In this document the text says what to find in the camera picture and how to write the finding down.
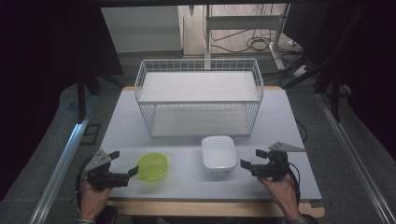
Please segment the white power strip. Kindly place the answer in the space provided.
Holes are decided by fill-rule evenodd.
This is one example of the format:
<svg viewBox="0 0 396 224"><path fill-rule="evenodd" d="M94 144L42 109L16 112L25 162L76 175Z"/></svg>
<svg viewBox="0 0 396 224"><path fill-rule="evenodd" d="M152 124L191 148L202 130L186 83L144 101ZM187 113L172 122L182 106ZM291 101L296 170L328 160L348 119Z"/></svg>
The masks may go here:
<svg viewBox="0 0 396 224"><path fill-rule="evenodd" d="M298 68L294 73L293 73L293 77L300 77L301 75L303 75L305 72L309 71L311 69L310 66L308 65L302 65L300 68Z"/></svg>

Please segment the person's right hand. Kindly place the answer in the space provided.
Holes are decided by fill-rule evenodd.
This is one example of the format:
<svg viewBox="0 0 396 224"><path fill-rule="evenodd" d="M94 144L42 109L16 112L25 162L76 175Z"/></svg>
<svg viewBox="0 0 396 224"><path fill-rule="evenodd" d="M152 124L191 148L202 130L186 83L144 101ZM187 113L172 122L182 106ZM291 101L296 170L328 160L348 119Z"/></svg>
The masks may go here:
<svg viewBox="0 0 396 224"><path fill-rule="evenodd" d="M268 189L287 221L303 217L298 209L294 184L290 175L285 175L278 181L271 181L266 177L258 177L258 181Z"/></svg>

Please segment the black square floor frame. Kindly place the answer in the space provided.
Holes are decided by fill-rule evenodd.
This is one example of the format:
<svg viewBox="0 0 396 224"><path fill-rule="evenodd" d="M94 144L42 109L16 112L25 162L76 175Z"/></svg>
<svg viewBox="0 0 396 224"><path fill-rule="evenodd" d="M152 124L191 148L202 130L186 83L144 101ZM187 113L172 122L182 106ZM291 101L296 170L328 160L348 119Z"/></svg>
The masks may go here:
<svg viewBox="0 0 396 224"><path fill-rule="evenodd" d="M98 138L99 132L101 129L100 124L90 124L86 127L81 140L80 144L83 146L92 146L96 143L96 140Z"/></svg>

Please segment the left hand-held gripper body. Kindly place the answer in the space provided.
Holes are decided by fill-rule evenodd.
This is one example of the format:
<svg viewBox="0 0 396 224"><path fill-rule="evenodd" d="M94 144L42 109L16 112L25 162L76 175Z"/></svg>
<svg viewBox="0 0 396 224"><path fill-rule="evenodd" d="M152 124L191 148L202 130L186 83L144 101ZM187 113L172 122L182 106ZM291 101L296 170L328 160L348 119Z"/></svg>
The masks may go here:
<svg viewBox="0 0 396 224"><path fill-rule="evenodd" d="M98 190L106 188L127 187L130 177L128 174L114 174L109 171L111 160L109 154L98 149L85 167L87 181Z"/></svg>

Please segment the white metal desk frame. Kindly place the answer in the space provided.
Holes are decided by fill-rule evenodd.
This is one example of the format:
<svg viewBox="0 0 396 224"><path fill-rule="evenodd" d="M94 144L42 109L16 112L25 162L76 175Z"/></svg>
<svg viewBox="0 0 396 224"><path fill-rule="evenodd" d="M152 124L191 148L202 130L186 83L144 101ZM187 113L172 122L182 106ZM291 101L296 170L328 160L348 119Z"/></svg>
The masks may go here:
<svg viewBox="0 0 396 224"><path fill-rule="evenodd" d="M210 32L212 30L274 30L275 36L269 42L268 48L273 57L278 71L285 71L286 68L278 52L278 42L282 34L284 24L288 15L290 4L283 7L279 15L244 15L244 16L211 16L212 5L205 6L204 34L206 59L211 58Z"/></svg>

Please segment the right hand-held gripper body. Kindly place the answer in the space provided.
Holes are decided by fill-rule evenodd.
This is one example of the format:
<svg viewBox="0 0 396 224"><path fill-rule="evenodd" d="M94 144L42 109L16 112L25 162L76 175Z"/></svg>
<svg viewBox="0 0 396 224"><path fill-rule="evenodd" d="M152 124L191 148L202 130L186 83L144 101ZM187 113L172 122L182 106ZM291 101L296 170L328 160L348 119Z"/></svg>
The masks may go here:
<svg viewBox="0 0 396 224"><path fill-rule="evenodd" d="M301 147L292 146L282 142L275 142L269 146L267 164L251 164L251 174L259 177L270 177L275 181L285 175L292 175L289 162L289 152L304 152Z"/></svg>

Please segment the aluminium rail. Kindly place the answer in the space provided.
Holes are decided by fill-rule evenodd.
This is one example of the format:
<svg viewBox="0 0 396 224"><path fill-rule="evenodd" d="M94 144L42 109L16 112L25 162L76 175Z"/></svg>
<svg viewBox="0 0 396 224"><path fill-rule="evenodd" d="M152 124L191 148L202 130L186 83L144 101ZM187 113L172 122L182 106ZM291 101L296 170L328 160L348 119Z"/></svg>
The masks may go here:
<svg viewBox="0 0 396 224"><path fill-rule="evenodd" d="M91 112L88 112L83 119L75 125L28 224L45 224L56 195L64 181L64 177L78 148L79 141L89 123L91 114Z"/></svg>
<svg viewBox="0 0 396 224"><path fill-rule="evenodd" d="M331 104L326 96L323 93L316 93L316 97L382 223L396 224L396 215L391 211L384 194L363 164L342 123L332 114Z"/></svg>

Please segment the white plastic food container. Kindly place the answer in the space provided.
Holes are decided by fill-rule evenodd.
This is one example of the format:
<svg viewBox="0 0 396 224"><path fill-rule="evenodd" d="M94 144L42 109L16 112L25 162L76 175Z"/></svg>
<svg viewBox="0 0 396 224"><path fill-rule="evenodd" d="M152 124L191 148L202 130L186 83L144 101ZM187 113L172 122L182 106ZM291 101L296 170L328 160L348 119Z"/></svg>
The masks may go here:
<svg viewBox="0 0 396 224"><path fill-rule="evenodd" d="M205 171L210 175L228 175L236 165L233 139L227 135L213 135L202 139Z"/></svg>

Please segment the person's left hand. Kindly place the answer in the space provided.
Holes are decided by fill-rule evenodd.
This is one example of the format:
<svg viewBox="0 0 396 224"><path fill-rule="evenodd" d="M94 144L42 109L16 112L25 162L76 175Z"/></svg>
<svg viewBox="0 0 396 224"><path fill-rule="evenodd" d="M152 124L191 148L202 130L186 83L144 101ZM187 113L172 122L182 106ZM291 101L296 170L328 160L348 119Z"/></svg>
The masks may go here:
<svg viewBox="0 0 396 224"><path fill-rule="evenodd" d="M106 207L111 189L97 190L89 182L81 185L80 218L96 219Z"/></svg>

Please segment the white panel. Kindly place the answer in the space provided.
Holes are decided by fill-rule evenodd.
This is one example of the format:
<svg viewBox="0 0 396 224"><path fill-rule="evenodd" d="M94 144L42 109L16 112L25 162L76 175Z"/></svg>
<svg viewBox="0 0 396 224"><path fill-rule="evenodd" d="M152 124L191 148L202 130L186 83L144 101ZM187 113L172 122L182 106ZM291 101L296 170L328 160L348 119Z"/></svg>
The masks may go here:
<svg viewBox="0 0 396 224"><path fill-rule="evenodd" d="M177 7L102 7L116 52L182 50Z"/></svg>

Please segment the green translucent plastic lid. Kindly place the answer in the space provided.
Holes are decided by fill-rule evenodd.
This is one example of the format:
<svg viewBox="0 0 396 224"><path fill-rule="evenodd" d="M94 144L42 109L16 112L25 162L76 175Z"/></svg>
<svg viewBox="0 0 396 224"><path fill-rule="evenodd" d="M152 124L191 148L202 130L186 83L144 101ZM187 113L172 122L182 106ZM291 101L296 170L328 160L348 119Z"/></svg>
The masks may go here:
<svg viewBox="0 0 396 224"><path fill-rule="evenodd" d="M155 182L163 179L168 173L167 156L160 152L150 152L138 161L137 177L145 182Z"/></svg>

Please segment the dark curtain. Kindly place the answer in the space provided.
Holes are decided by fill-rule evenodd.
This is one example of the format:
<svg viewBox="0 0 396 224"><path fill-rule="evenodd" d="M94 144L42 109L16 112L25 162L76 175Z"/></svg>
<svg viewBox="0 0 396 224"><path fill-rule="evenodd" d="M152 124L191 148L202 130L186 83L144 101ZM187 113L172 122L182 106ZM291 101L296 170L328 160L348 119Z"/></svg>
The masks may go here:
<svg viewBox="0 0 396 224"><path fill-rule="evenodd" d="M50 126L61 92L122 73L98 0L0 0L0 201Z"/></svg>
<svg viewBox="0 0 396 224"><path fill-rule="evenodd" d="M396 0L332 0L321 34L331 39L330 52L356 7L363 12L316 88L338 77L351 90L355 114L387 150L396 150Z"/></svg>

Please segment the black metal stand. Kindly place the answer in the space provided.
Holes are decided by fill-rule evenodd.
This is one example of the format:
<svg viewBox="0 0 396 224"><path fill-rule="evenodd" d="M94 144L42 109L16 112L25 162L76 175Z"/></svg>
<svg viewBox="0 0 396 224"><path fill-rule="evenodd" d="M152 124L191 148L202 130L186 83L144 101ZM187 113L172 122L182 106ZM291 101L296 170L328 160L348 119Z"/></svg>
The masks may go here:
<svg viewBox="0 0 396 224"><path fill-rule="evenodd" d="M348 39L366 8L367 6L363 3L354 2L349 7L346 18L332 33L331 39L327 41L327 57L320 63L316 63L310 70L304 72L299 77L282 85L283 89L290 89L304 80L318 74L318 79L314 84L314 91L315 93L323 93L329 86L332 87L330 110L332 116L337 121L340 121L338 108L341 75L336 68L336 63L339 61L342 50L345 48Z"/></svg>
<svg viewBox="0 0 396 224"><path fill-rule="evenodd" d="M123 89L126 87L124 83L118 81L114 77L105 74L97 68L90 68L84 72L79 71L77 74L77 89L78 89L78 123L81 123L88 116L88 109L86 106L85 88L93 94L99 94L101 87L97 80L101 77L107 82Z"/></svg>

